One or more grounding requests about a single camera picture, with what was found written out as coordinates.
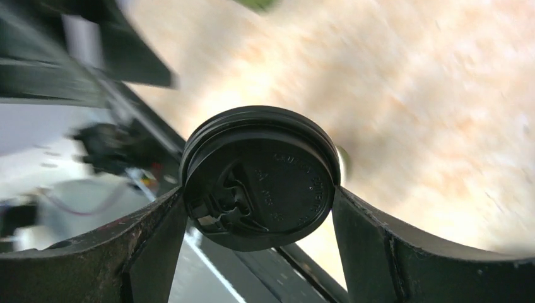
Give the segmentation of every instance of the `blurry background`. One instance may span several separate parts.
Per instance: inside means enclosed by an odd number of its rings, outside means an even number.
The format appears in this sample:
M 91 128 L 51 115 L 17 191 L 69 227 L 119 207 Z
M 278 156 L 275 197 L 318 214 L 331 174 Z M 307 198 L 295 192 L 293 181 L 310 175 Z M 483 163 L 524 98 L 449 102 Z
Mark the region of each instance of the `blurry background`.
M 132 86 L 183 137 L 232 107 L 320 124 L 345 186 L 421 229 L 535 252 L 535 4 L 509 0 L 135 0 L 129 18 L 180 76 Z M 299 245 L 344 285 L 331 219 Z

